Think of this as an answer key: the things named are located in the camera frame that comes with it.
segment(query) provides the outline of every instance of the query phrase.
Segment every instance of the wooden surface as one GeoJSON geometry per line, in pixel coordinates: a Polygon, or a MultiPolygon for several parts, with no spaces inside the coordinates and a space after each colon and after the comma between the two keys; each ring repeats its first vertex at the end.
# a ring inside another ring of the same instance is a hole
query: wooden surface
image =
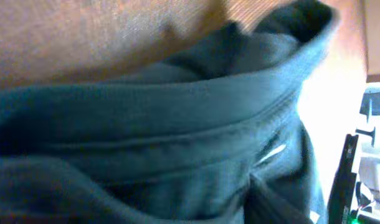
{"type": "Polygon", "coordinates": [[[368,75],[367,76],[367,82],[368,83],[380,82],[380,74],[368,75]]]}
{"type": "MultiPolygon", "coordinates": [[[[189,47],[227,19],[250,30],[289,0],[0,1],[0,88],[92,82],[189,47]]],[[[325,198],[366,81],[361,0],[324,0],[341,24],[305,83],[300,114],[315,145],[325,198]]]]}

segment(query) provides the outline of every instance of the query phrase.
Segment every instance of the green fabric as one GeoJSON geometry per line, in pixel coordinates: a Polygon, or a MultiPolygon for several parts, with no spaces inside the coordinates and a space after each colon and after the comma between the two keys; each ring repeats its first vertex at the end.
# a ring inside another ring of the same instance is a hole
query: green fabric
{"type": "Polygon", "coordinates": [[[0,214],[326,223],[297,100],[334,24],[297,1],[116,80],[0,91],[0,214]]]}

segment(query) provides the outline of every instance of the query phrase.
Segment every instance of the dark green hoodie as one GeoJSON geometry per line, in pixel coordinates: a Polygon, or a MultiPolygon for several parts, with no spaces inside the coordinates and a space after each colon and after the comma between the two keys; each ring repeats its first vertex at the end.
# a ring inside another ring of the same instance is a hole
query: dark green hoodie
{"type": "Polygon", "coordinates": [[[297,101],[335,18],[297,1],[116,80],[0,91],[0,215],[326,223],[297,101]]]}

